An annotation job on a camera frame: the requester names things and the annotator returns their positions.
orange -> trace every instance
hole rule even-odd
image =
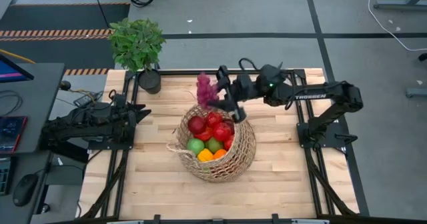
[[[215,152],[215,154],[213,155],[214,159],[219,159],[220,157],[222,157],[223,155],[225,155],[227,153],[226,150],[224,149],[219,149],[218,151]]]

orange and black striped tape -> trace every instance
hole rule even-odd
[[[0,41],[107,39],[111,29],[0,31]]]
[[[105,75],[109,68],[67,69],[64,75]]]
[[[100,3],[101,5],[131,5],[131,3]],[[52,4],[12,4],[12,7],[28,6],[64,6],[64,5],[98,5],[98,3],[52,3]]]

computer monitor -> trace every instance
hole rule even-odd
[[[18,67],[6,57],[0,55],[0,83],[27,81],[34,79],[32,74]]]

white cable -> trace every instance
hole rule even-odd
[[[389,30],[387,30],[385,27],[383,27],[380,23],[380,21],[376,18],[376,16],[374,15],[374,13],[371,11],[371,0],[368,0],[368,10],[371,13],[371,15],[375,18],[375,21],[380,25],[380,27],[385,30],[387,33],[389,33],[391,36],[393,36],[406,50],[408,51],[427,51],[427,48],[422,48],[422,49],[411,49],[408,48],[407,46],[405,46],[405,44],[403,44],[403,42],[401,42],[399,40],[399,38],[397,38],[392,32],[390,32]]]

basket handle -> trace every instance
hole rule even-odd
[[[173,153],[178,153],[178,154],[188,154],[191,157],[196,158],[193,151],[178,149],[178,148],[176,148],[176,146],[177,146],[177,143],[174,143],[174,142],[166,143],[166,149],[168,151],[171,151]]]

